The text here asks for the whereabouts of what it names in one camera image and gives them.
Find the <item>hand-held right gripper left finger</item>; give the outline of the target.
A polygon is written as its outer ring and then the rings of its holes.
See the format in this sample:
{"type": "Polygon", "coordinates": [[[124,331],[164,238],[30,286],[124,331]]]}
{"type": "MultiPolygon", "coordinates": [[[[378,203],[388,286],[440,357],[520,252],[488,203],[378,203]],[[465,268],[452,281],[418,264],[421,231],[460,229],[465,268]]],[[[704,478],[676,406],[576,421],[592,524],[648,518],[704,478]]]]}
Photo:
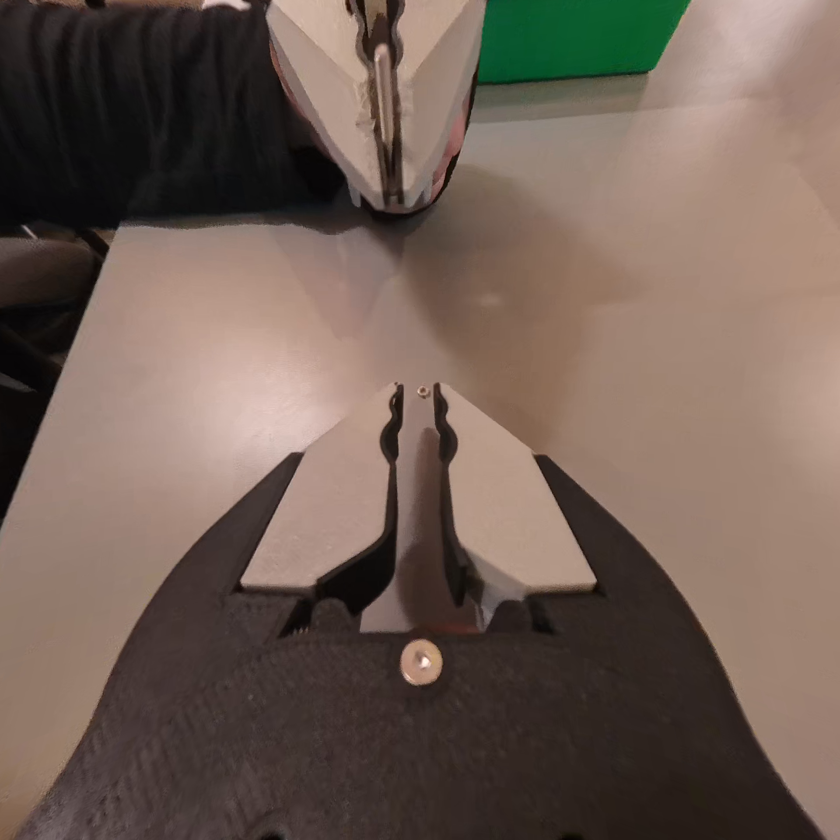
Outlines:
{"type": "Polygon", "coordinates": [[[357,405],[302,453],[240,589],[341,601],[360,615],[396,567],[398,436],[403,385],[357,405]]]}

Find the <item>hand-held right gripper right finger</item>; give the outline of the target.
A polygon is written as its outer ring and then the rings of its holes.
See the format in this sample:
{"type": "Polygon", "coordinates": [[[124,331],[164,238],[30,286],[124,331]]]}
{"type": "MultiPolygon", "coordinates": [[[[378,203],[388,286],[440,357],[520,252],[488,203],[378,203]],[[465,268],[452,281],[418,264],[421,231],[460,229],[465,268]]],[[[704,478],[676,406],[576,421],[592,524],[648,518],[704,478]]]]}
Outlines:
{"type": "Polygon", "coordinates": [[[454,603],[471,601],[485,631],[503,603],[593,592],[595,573],[532,449],[448,384],[434,384],[433,402],[454,603]]]}

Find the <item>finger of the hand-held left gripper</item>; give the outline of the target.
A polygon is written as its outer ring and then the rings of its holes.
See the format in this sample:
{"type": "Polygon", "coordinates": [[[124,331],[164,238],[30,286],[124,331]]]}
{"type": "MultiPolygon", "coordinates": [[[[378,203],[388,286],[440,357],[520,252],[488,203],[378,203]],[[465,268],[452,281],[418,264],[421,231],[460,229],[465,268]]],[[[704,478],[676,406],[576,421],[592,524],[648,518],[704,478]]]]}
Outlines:
{"type": "Polygon", "coordinates": [[[484,1],[400,2],[395,22],[397,162],[405,207],[420,207],[473,87],[484,1]]]}
{"type": "Polygon", "coordinates": [[[273,1],[266,21],[282,76],[353,194],[385,208],[375,90],[361,24],[345,2],[273,1]]]}

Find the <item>silver metal pin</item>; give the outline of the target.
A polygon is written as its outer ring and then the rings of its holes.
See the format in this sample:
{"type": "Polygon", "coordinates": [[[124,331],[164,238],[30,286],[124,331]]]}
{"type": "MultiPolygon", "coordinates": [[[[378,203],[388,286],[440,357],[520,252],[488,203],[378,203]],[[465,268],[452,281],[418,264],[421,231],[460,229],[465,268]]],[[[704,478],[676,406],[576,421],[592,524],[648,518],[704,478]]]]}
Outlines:
{"type": "Polygon", "coordinates": [[[403,205],[404,191],[400,104],[393,47],[387,38],[374,46],[371,68],[383,203],[386,211],[392,211],[403,205]]]}

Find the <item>person's left forearm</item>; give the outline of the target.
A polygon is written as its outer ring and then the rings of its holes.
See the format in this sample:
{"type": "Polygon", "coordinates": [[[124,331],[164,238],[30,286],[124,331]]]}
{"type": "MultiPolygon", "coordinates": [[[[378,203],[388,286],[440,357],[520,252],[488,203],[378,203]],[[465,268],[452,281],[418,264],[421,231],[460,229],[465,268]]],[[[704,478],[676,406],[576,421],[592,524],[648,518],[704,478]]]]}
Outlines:
{"type": "Polygon", "coordinates": [[[287,97],[266,6],[2,2],[1,217],[280,212],[345,186],[287,97]]]}

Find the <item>person's left hand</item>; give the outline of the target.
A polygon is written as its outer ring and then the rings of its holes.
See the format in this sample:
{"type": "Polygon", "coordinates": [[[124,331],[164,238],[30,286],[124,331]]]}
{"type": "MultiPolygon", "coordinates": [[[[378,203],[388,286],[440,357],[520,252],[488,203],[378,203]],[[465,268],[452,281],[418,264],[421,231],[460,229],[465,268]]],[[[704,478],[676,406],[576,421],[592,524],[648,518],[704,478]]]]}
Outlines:
{"type": "Polygon", "coordinates": [[[306,114],[301,110],[298,101],[292,94],[292,91],[287,83],[283,69],[280,65],[275,44],[273,41],[269,42],[270,60],[274,71],[280,81],[284,96],[287,101],[287,108],[290,113],[289,122],[289,144],[295,151],[302,151],[304,149],[316,149],[329,161],[332,159],[329,151],[322,143],[318,132],[309,122],[306,114]]]}

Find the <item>green plastic bin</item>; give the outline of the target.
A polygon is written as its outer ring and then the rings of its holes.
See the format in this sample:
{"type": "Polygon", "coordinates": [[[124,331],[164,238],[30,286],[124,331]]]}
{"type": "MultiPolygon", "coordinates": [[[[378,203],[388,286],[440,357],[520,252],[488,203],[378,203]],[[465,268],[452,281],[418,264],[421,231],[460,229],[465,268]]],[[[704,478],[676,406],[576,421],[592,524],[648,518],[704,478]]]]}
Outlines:
{"type": "Polygon", "coordinates": [[[657,66],[689,1],[489,1],[478,82],[644,74],[657,66]]]}

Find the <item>person's black-clothed torso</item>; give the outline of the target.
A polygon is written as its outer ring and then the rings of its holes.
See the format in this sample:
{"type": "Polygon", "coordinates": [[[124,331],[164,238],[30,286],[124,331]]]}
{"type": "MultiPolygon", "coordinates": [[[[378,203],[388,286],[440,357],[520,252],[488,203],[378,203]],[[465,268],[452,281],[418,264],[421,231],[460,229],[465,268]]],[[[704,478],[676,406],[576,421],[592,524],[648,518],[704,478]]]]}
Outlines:
{"type": "Polygon", "coordinates": [[[1,326],[1,519],[23,474],[85,306],[14,307],[1,326]]]}

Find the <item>grey mesh office chair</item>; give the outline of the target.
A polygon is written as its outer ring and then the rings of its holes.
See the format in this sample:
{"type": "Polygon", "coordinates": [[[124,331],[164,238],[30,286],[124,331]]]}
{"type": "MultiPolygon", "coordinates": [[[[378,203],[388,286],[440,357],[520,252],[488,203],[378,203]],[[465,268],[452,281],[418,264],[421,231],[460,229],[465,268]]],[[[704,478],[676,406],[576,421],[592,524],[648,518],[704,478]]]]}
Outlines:
{"type": "Polygon", "coordinates": [[[3,227],[2,314],[83,309],[109,250],[109,242],[90,228],[3,227]]]}

